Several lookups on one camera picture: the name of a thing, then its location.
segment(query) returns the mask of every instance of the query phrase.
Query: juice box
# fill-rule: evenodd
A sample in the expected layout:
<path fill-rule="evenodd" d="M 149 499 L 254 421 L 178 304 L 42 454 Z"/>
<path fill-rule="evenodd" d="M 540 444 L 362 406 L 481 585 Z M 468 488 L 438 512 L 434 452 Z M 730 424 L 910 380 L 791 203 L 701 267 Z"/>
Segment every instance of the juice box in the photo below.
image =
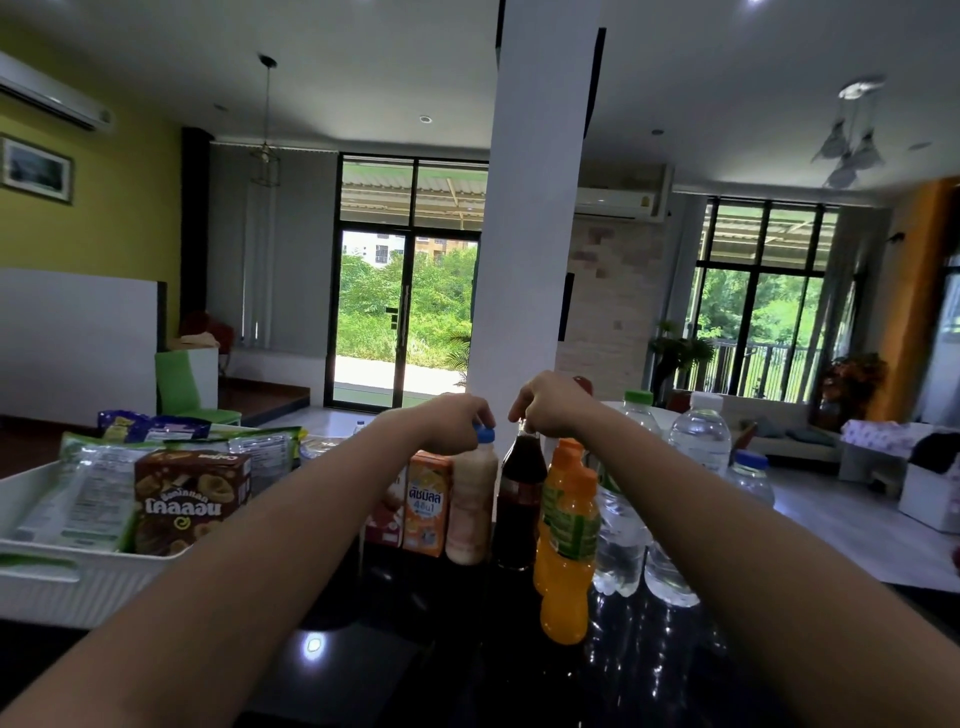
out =
<path fill-rule="evenodd" d="M 453 462 L 448 457 L 418 452 L 410 460 L 403 547 L 429 556 L 444 552 Z"/>
<path fill-rule="evenodd" d="M 400 547 L 403 543 L 403 511 L 407 494 L 407 469 L 396 477 L 364 524 L 364 541 Z"/>

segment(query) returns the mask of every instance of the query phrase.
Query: white tray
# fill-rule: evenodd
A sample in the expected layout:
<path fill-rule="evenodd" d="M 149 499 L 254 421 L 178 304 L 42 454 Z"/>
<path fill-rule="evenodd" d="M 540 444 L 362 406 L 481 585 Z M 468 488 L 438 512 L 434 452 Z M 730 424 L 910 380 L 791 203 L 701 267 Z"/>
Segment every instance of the white tray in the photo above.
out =
<path fill-rule="evenodd" d="M 16 526 L 54 484 L 60 463 L 0 479 L 0 619 L 92 629 L 178 556 L 94 553 L 11 541 Z M 3 569 L 10 556 L 35 557 L 36 567 Z"/>

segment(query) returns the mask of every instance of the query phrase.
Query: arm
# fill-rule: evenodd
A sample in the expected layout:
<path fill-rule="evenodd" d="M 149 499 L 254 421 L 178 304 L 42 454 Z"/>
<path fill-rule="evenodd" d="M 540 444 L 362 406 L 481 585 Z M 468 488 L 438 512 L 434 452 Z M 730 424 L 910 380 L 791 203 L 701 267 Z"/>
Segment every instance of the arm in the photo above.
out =
<path fill-rule="evenodd" d="M 545 372 L 510 419 L 610 469 L 734 641 L 812 725 L 960 725 L 960 649 L 833 548 Z"/>
<path fill-rule="evenodd" d="M 0 726 L 228 725 L 336 570 L 361 523 L 421 448 L 477 446 L 469 395 L 391 410 L 291 473 L 47 670 Z"/>

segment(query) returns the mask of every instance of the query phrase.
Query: orange juice bottle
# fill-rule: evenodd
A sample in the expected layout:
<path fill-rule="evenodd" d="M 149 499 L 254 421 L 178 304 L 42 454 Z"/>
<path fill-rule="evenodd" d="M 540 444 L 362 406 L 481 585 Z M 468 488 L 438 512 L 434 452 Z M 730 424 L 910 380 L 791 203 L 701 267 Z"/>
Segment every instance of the orange juice bottle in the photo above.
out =
<path fill-rule="evenodd" d="M 584 456 L 584 446 L 576 440 L 564 437 L 557 443 L 550 462 L 550 471 L 543 481 L 543 494 L 540 496 L 540 522 L 537 523 L 537 561 L 534 563 L 534 586 L 540 596 L 546 594 L 549 562 L 556 560 L 557 554 L 550 548 L 550 520 L 557 508 L 557 500 L 564 492 L 564 476 L 573 468 L 580 466 Z"/>
<path fill-rule="evenodd" d="M 587 592 L 600 531 L 600 512 L 593 502 L 597 473 L 583 466 L 572 468 L 563 485 L 564 494 L 550 519 L 552 553 L 540 626 L 555 643 L 576 644 L 587 635 Z"/>

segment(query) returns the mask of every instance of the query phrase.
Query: hand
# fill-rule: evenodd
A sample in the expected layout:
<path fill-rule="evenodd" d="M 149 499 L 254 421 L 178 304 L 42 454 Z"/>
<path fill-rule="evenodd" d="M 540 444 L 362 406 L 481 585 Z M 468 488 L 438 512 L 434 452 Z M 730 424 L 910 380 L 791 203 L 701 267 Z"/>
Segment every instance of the hand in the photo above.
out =
<path fill-rule="evenodd" d="M 473 423 L 496 425 L 487 401 L 474 395 L 440 395 L 402 412 L 413 423 L 420 447 L 438 455 L 476 449 L 477 433 Z"/>
<path fill-rule="evenodd" d="M 508 420 L 526 418 L 527 427 L 547 437 L 573 437 L 576 425 L 596 400 L 571 377 L 540 372 L 520 389 Z"/>

